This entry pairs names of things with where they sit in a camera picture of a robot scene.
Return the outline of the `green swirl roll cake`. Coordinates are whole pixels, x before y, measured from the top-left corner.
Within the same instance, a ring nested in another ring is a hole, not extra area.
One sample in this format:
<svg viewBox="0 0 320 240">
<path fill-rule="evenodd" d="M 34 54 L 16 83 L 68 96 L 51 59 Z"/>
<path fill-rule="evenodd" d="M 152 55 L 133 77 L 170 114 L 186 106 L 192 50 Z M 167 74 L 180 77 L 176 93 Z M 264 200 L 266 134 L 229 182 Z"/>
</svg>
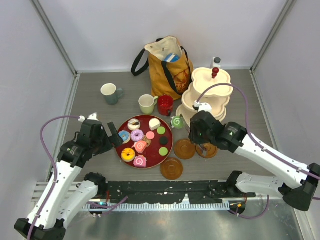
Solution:
<svg viewBox="0 0 320 240">
<path fill-rule="evenodd" d="M 171 118 L 170 125 L 174 129 L 182 129 L 186 126 L 186 122 L 182 115 L 176 115 Z"/>
</svg>

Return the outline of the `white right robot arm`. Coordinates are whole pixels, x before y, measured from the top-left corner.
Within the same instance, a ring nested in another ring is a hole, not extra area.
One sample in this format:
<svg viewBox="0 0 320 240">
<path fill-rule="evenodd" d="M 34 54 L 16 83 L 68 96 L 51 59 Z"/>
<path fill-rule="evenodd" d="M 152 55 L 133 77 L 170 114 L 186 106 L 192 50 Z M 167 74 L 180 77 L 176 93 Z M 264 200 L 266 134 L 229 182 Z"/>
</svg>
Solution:
<svg viewBox="0 0 320 240">
<path fill-rule="evenodd" d="M 274 175 L 263 177 L 238 172 L 228 178 L 226 191 L 230 196 L 261 193 L 282 198 L 294 209 L 309 210 L 320 181 L 319 164 L 298 162 L 265 144 L 240 124 L 222 124 L 206 111 L 191 118 L 189 139 L 196 145 L 210 143 L 247 158 Z"/>
</svg>

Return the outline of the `pink swirl roll cake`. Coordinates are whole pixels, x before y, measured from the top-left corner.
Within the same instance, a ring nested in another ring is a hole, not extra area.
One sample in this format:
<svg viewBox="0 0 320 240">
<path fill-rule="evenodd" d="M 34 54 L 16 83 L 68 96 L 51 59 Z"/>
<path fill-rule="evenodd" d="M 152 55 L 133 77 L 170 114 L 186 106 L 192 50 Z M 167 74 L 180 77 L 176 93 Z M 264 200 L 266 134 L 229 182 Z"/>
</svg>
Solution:
<svg viewBox="0 0 320 240">
<path fill-rule="evenodd" d="M 143 155 L 138 155 L 133 160 L 133 166 L 136 168 L 146 168 L 147 159 Z"/>
<path fill-rule="evenodd" d="M 142 154 L 147 148 L 147 146 L 148 146 L 147 142 L 140 140 L 135 142 L 132 148 L 135 149 L 137 153 Z"/>
</svg>

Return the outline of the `white cake slice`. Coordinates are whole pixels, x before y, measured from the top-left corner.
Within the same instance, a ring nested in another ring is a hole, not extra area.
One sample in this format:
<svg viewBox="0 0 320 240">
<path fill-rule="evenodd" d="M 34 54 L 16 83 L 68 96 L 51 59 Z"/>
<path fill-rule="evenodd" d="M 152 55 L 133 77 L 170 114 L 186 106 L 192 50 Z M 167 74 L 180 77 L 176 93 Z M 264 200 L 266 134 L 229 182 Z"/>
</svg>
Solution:
<svg viewBox="0 0 320 240">
<path fill-rule="evenodd" d="M 149 129 L 151 131 L 154 131 L 161 126 L 161 121 L 158 118 L 152 118 L 149 121 L 148 125 L 149 125 Z"/>
</svg>

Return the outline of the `black sandwich cookie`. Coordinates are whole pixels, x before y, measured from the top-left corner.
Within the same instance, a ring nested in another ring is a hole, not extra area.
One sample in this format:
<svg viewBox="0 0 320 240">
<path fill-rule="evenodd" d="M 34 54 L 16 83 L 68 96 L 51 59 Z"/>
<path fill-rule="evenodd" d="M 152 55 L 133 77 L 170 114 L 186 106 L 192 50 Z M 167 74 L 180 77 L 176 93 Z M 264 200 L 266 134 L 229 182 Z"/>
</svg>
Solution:
<svg viewBox="0 0 320 240">
<path fill-rule="evenodd" d="M 162 146 L 167 145 L 169 142 L 169 139 L 166 136 L 162 136 L 159 138 L 159 144 Z"/>
</svg>

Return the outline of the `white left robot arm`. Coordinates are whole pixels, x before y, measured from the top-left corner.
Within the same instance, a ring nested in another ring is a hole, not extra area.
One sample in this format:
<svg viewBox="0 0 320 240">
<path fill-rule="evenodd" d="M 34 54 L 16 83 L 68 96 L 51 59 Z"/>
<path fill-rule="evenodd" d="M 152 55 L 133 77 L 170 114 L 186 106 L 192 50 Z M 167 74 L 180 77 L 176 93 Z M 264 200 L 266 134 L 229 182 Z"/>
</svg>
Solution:
<svg viewBox="0 0 320 240">
<path fill-rule="evenodd" d="M 70 196 L 67 193 L 85 164 L 94 156 L 106 153 L 123 144 L 113 122 L 108 123 L 108 135 L 97 114 L 78 117 L 80 131 L 73 140 L 60 148 L 57 160 L 52 160 L 51 176 L 42 196 L 32 212 L 19 218 L 14 229 L 27 240 L 62 240 L 71 221 L 92 198 L 101 199 L 107 194 L 108 184 L 99 173 L 90 172 L 79 188 Z"/>
</svg>

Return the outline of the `pink sandwich cookie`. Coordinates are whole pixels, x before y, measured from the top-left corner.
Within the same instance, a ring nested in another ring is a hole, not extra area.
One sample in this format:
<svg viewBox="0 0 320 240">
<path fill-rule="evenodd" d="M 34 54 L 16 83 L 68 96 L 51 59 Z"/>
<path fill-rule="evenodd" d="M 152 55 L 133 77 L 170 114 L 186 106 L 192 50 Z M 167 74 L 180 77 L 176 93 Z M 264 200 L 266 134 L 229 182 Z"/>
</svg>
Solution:
<svg viewBox="0 0 320 240">
<path fill-rule="evenodd" d="M 148 131 L 145 136 L 147 139 L 153 140 L 155 138 L 155 133 L 153 131 Z"/>
</svg>

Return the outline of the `pink swirl roll cake front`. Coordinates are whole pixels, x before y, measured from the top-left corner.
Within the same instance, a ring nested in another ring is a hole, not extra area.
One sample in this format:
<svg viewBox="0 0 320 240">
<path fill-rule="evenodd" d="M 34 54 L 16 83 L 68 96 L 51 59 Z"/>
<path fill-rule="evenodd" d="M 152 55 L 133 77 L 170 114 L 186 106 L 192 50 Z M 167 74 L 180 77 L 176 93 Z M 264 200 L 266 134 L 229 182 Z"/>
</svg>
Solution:
<svg viewBox="0 0 320 240">
<path fill-rule="evenodd" d="M 146 168 L 147 159 L 143 155 L 138 155 L 133 160 L 133 166 L 136 168 Z"/>
</svg>

